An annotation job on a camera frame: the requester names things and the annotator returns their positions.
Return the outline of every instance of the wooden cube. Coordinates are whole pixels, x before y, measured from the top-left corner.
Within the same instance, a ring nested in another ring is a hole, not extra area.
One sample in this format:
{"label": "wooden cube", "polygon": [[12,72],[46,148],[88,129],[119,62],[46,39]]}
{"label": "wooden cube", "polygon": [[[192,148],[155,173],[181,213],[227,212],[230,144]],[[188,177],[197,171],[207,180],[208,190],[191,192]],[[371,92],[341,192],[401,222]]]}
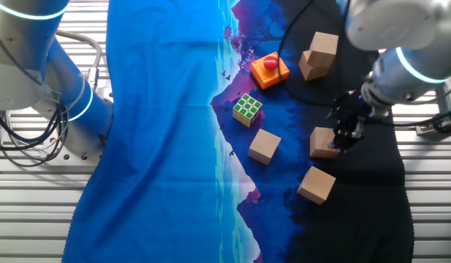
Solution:
{"label": "wooden cube", "polygon": [[269,165],[280,142],[280,137],[259,129],[249,148],[248,156],[265,165]]}
{"label": "wooden cube", "polygon": [[315,80],[317,78],[325,77],[329,72],[330,67],[328,66],[318,66],[313,67],[308,65],[308,58],[310,56],[310,50],[305,51],[301,54],[300,66],[301,73],[306,81]]}
{"label": "wooden cube", "polygon": [[334,131],[329,128],[316,127],[310,136],[310,157],[321,159],[335,159],[339,153],[329,148],[334,140]]}
{"label": "wooden cube", "polygon": [[299,195],[320,205],[327,200],[335,181],[336,179],[333,176],[316,167],[311,167],[303,178],[297,192]]}
{"label": "wooden cube", "polygon": [[316,32],[310,46],[308,65],[330,67],[336,57],[338,39],[336,35]]}
{"label": "wooden cube", "polygon": [[284,61],[282,61],[282,58],[279,59],[282,79],[278,75],[277,68],[274,68],[276,66],[275,64],[271,64],[273,67],[270,67],[269,69],[266,68],[266,59],[272,58],[276,60],[277,57],[277,52],[274,52],[251,63],[251,78],[260,91],[269,90],[289,77],[289,68]]}

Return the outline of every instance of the blue cloth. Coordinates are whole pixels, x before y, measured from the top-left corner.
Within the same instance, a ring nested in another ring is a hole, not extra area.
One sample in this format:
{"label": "blue cloth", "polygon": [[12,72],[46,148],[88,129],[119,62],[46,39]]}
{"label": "blue cloth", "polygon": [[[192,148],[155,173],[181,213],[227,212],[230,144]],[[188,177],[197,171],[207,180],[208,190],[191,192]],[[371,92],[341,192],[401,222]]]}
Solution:
{"label": "blue cloth", "polygon": [[[263,96],[249,77],[251,62],[277,50],[305,4],[110,1],[114,121],[77,205],[64,263],[412,259],[412,217],[393,129],[368,129],[376,140],[332,164],[312,161],[309,135],[333,125],[325,121],[328,109],[301,104],[283,89]],[[315,31],[339,33],[336,3],[321,1],[298,25],[283,53],[287,85],[330,102],[340,95],[334,71],[308,84],[297,64]],[[360,87],[370,54],[341,41],[350,58],[343,81]],[[249,129],[232,118],[245,93],[262,102]],[[258,129],[282,138],[268,167],[247,156]],[[296,193],[312,165],[337,178],[319,207]]]}
{"label": "blue cloth", "polygon": [[112,0],[108,16],[113,127],[64,261],[214,262],[217,1]]}

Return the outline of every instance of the orange box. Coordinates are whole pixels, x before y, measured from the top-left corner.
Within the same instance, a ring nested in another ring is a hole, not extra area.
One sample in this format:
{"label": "orange box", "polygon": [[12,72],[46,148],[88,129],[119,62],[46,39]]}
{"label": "orange box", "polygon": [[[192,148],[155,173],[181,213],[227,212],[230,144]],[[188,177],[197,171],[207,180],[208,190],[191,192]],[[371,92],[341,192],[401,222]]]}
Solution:
{"label": "orange box", "polygon": [[283,80],[286,80],[289,77],[290,71],[287,65],[282,61],[280,58],[280,68],[281,68],[281,75],[282,80],[278,75],[278,70],[269,70],[266,69],[264,66],[264,60],[269,57],[273,56],[274,58],[278,57],[277,52],[271,53],[263,58],[260,58],[256,61],[254,61],[251,64],[251,76],[253,77],[254,81],[257,82],[257,85],[261,88],[261,90],[265,91],[266,89],[274,86],[275,84],[280,83]]}

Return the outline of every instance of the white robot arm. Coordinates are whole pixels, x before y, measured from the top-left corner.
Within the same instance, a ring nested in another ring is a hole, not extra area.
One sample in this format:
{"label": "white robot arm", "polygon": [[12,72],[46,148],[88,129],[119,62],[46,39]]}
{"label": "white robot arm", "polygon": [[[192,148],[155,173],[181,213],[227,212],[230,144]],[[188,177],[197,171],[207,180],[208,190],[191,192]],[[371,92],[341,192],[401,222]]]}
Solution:
{"label": "white robot arm", "polygon": [[[331,112],[338,118],[332,147],[345,151],[368,120],[387,116],[394,104],[416,104],[426,92],[444,90],[451,77],[451,0],[353,0],[339,6],[348,10],[346,34],[355,47],[387,49],[363,86],[336,100]],[[445,97],[438,100],[444,117],[436,121],[443,131],[451,130]]]}
{"label": "white robot arm", "polygon": [[96,68],[87,81],[55,38],[68,2],[0,0],[0,110],[33,107],[50,119],[64,105],[66,147],[87,154],[103,149],[113,105],[91,88]]}

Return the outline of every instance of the rubik's cube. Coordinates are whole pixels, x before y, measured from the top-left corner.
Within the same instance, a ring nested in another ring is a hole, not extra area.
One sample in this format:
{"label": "rubik's cube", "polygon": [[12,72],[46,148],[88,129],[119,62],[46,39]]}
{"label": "rubik's cube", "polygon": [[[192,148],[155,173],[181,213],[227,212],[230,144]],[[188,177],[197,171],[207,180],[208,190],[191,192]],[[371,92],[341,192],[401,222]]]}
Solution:
{"label": "rubik's cube", "polygon": [[240,121],[246,127],[250,127],[261,112],[262,103],[244,94],[233,107],[233,118]]}

